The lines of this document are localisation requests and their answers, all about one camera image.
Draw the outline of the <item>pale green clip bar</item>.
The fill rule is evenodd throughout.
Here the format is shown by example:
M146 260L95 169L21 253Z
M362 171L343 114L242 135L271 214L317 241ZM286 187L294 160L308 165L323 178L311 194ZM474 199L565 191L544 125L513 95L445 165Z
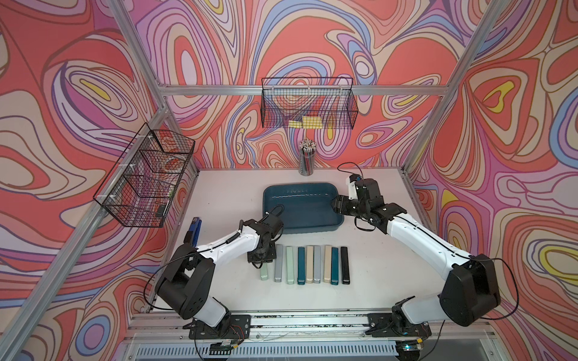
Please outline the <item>pale green clip bar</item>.
M287 266L287 284L295 284L294 273L294 248L287 246L285 249L286 266Z

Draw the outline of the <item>light green clip bar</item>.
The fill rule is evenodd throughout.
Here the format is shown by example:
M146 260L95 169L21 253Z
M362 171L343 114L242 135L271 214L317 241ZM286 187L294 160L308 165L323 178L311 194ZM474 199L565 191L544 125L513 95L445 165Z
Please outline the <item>light green clip bar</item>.
M266 263L262 263L260 267L260 279L262 281L267 281L269 279L269 272Z

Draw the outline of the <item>teal plastic storage box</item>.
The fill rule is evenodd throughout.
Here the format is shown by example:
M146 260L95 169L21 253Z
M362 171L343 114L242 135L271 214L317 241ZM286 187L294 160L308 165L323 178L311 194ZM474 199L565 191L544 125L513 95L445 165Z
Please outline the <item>teal plastic storage box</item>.
M344 222L331 206L338 195L327 182L273 185L263 191L263 212L280 213L284 234L332 232Z

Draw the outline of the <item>beige clip bar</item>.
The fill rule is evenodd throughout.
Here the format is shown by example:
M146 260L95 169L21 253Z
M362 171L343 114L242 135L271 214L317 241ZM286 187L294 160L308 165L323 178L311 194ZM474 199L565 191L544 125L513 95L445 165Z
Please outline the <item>beige clip bar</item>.
M314 278L314 247L306 247L306 283L312 284Z

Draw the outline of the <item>dark teal clip bar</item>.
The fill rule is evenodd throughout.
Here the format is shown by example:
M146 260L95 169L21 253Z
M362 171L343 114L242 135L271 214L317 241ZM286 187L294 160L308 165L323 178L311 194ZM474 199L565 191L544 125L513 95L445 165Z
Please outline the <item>dark teal clip bar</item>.
M299 247L297 249L297 284L306 283L306 249Z

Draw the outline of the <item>light grey clip bar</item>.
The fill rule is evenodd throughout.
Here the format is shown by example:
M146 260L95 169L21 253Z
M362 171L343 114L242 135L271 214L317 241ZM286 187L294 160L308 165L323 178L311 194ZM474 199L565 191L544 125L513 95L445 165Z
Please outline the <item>light grey clip bar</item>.
M313 257L313 282L320 284L322 278L322 250L319 245L314 246Z

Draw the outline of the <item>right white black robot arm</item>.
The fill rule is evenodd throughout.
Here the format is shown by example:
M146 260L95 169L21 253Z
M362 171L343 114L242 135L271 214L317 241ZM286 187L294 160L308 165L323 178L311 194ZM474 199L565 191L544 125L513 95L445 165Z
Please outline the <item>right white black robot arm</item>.
M423 227L406 209L386 203L378 183L372 178L351 174L348 195L338 195L331 206L343 216L367 222L420 256L443 279L439 293L403 299L391 309L391 320L383 330L406 335L431 321L451 320L470 326L501 304L493 260L474 256L451 245Z

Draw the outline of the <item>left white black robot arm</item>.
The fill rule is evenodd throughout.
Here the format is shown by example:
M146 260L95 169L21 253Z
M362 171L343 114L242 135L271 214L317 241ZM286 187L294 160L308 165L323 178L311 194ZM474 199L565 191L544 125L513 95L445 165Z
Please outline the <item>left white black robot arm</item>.
M155 294L184 320L191 339L248 338L251 317L233 316L210 296L215 271L245 254L248 263L262 269L276 259L275 243L284 224L280 216L267 213L256 221L239 221L238 230L200 247L185 242L165 264L154 287Z

